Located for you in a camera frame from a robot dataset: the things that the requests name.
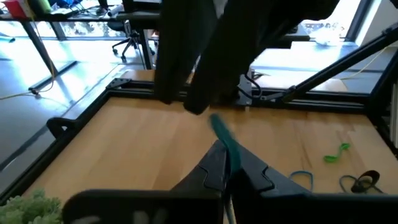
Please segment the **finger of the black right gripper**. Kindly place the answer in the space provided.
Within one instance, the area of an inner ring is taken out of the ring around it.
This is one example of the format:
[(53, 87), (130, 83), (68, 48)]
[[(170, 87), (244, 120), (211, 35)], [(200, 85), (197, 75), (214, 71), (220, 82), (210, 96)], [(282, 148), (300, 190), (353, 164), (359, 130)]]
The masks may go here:
[(213, 0), (162, 0), (155, 95), (171, 103), (216, 26)]
[(201, 114), (267, 46), (267, 0), (229, 0), (201, 54), (184, 108)]

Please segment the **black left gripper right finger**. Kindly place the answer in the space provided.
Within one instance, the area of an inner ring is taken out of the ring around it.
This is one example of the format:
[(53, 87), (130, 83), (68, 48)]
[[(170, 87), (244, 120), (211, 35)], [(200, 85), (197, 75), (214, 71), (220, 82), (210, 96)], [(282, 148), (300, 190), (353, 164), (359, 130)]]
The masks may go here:
[(267, 197), (309, 194), (310, 191), (276, 171), (245, 147), (239, 148), (241, 168), (256, 193)]

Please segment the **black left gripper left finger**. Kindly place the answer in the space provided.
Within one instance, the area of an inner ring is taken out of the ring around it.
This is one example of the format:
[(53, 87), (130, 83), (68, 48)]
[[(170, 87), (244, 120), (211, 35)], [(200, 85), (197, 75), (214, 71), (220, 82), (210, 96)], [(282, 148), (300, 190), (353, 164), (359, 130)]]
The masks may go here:
[(226, 148), (220, 140), (217, 140), (191, 172), (172, 190), (190, 194), (222, 193), (225, 189), (226, 165)]

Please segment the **teal rubber band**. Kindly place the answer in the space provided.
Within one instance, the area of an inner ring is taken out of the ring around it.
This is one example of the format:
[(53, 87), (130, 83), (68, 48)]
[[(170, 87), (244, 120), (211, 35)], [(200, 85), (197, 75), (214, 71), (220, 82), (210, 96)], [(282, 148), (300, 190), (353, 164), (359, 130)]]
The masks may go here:
[(226, 165), (226, 193), (224, 208), (228, 220), (228, 224), (236, 224), (233, 215), (230, 180), (241, 169), (241, 156), (238, 149), (238, 142), (228, 125), (223, 121), (219, 114), (213, 113), (209, 116), (209, 123), (216, 137), (223, 143), (226, 148), (227, 165)]

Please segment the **blue rubber band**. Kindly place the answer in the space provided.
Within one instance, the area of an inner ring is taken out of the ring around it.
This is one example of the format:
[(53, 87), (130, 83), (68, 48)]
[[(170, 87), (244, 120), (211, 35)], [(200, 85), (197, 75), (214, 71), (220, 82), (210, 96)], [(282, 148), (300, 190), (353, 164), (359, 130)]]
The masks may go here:
[(289, 179), (292, 180), (292, 179), (293, 179), (293, 176), (298, 175), (298, 174), (305, 174), (305, 175), (308, 175), (308, 176), (309, 176), (309, 179), (310, 179), (310, 191), (313, 191), (313, 187), (314, 187), (314, 183), (313, 183), (313, 174), (312, 174), (311, 172), (309, 172), (309, 171), (297, 170), (297, 171), (292, 172), (292, 173), (289, 175)]

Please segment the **green rubber band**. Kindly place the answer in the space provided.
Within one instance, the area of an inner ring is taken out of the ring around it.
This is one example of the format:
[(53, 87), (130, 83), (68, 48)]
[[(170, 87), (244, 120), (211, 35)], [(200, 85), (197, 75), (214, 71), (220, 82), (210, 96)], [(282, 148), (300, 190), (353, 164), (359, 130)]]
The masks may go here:
[(350, 143), (347, 143), (347, 142), (341, 143), (336, 154), (325, 155), (325, 156), (323, 156), (323, 160), (328, 163), (337, 162), (341, 158), (343, 151), (348, 150), (350, 147), (351, 147)]

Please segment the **black rubber band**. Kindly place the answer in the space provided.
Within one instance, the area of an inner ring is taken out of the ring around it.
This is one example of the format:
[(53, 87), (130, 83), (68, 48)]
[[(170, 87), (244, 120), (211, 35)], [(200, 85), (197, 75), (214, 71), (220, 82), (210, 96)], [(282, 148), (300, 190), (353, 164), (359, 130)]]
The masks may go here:
[(375, 188), (380, 179), (380, 173), (375, 170), (368, 170), (355, 179), (351, 187), (352, 193), (365, 193), (371, 188)]

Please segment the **black office chair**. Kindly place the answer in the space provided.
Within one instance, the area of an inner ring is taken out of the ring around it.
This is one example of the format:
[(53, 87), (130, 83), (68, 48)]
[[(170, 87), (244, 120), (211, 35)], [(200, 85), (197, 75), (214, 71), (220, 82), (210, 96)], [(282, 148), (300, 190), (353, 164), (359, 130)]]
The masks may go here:
[(131, 46), (134, 47), (135, 50), (138, 50), (140, 58), (141, 58), (141, 62), (143, 65), (145, 65), (145, 61), (144, 61), (144, 57), (142, 56), (142, 51), (139, 47), (139, 45), (141, 44), (140, 41), (140, 34), (138, 33), (137, 30), (135, 29), (131, 29), (130, 23), (129, 21), (113, 21), (113, 22), (108, 22), (107, 26), (114, 31), (117, 32), (123, 32), (126, 35), (126, 38), (120, 42), (118, 42), (117, 44), (114, 44), (112, 46), (112, 50), (113, 50), (113, 54), (117, 55), (118, 54), (118, 50), (116, 49), (116, 46), (122, 45), (122, 44), (126, 44), (124, 50), (122, 51), (121, 54), (121, 60), (123, 63), (127, 62), (125, 53), (127, 52), (127, 49)]

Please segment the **black room desk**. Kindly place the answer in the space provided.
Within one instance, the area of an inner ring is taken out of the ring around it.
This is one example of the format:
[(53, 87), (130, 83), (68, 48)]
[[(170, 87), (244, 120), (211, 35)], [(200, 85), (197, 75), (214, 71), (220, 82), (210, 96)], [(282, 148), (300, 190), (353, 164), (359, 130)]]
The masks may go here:
[(150, 56), (150, 48), (148, 46), (147, 34), (144, 30), (156, 29), (157, 20), (159, 19), (158, 12), (150, 11), (135, 11), (135, 12), (120, 12), (113, 16), (92, 16), (84, 13), (86, 9), (67, 9), (65, 12), (59, 10), (47, 14), (44, 17), (33, 18), (35, 22), (116, 22), (128, 21), (131, 28), (136, 29), (140, 33), (141, 41), (143, 41), (143, 59), (145, 68), (153, 69), (153, 60)]

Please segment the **white plastic bag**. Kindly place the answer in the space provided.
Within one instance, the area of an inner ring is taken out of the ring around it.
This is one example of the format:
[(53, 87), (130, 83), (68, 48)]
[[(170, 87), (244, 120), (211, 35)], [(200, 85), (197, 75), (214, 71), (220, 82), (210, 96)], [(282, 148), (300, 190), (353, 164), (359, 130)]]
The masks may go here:
[(314, 41), (322, 46), (336, 46), (341, 42), (339, 33), (331, 28), (321, 28), (312, 33)]

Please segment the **blue bag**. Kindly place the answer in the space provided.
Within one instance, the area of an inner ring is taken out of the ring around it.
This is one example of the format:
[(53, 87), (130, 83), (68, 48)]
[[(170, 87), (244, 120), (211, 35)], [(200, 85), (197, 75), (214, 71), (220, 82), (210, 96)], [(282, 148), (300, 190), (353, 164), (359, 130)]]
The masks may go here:
[(56, 0), (57, 5), (62, 8), (72, 7), (73, 5), (78, 4), (80, 2), (81, 0)]

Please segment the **green bottle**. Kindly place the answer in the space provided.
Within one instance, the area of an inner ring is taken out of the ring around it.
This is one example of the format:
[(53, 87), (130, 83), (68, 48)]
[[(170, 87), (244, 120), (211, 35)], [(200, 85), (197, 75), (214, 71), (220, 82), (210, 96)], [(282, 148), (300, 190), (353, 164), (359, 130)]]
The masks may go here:
[(39, 5), (40, 10), (44, 14), (49, 14), (52, 11), (52, 7), (49, 3), (49, 0), (37, 0), (37, 3)]

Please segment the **red box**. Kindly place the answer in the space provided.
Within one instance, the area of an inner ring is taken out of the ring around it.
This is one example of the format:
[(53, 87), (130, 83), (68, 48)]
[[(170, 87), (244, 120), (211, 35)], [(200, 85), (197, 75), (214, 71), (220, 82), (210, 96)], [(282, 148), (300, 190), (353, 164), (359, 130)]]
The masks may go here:
[(19, 3), (19, 0), (4, 0), (2, 3), (13, 18), (24, 19), (27, 17)]

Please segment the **green artificial potted plant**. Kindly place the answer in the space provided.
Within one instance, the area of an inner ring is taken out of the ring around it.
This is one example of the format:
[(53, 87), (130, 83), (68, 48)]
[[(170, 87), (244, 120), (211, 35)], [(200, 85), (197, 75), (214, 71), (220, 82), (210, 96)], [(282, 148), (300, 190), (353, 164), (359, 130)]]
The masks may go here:
[(11, 197), (0, 206), (0, 224), (63, 224), (61, 201), (44, 190)]

